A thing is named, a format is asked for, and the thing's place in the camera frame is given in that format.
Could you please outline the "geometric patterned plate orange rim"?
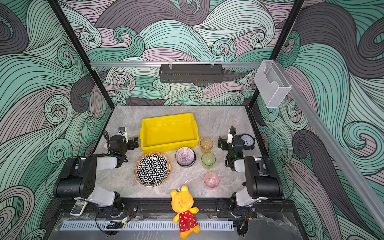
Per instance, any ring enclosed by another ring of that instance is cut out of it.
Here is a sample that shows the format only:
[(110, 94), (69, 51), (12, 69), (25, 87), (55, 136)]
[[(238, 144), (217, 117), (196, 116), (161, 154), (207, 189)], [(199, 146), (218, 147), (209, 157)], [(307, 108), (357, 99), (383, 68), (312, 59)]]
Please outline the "geometric patterned plate orange rim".
[(168, 179), (171, 169), (171, 162), (164, 154), (153, 152), (145, 154), (138, 160), (134, 176), (140, 185), (156, 187)]

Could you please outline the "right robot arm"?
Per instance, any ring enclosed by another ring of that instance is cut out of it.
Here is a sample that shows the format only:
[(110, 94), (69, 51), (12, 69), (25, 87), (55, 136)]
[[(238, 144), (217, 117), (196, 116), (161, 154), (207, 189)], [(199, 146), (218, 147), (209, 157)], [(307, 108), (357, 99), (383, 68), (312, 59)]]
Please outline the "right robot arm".
[(245, 156), (244, 151), (255, 148), (256, 139), (248, 134), (238, 135), (230, 127), (227, 138), (218, 138), (218, 148), (226, 151), (225, 166), (245, 174), (243, 189), (233, 193), (230, 209), (251, 207), (262, 201), (278, 201), (284, 194), (283, 185), (273, 160), (268, 157)]

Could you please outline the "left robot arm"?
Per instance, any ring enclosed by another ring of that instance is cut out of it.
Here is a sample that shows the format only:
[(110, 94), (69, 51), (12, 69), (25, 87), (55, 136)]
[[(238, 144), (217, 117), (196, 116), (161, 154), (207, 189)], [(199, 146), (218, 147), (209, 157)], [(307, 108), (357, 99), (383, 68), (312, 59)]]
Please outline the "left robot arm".
[(106, 190), (96, 183), (97, 172), (117, 169), (127, 163), (127, 151), (139, 147), (139, 139), (127, 138), (126, 128), (120, 127), (112, 137), (103, 132), (108, 152), (89, 157), (70, 157), (59, 174), (53, 195), (59, 200), (75, 200), (72, 216), (81, 216), (88, 204), (96, 207), (112, 218), (123, 214), (124, 204), (117, 192)]

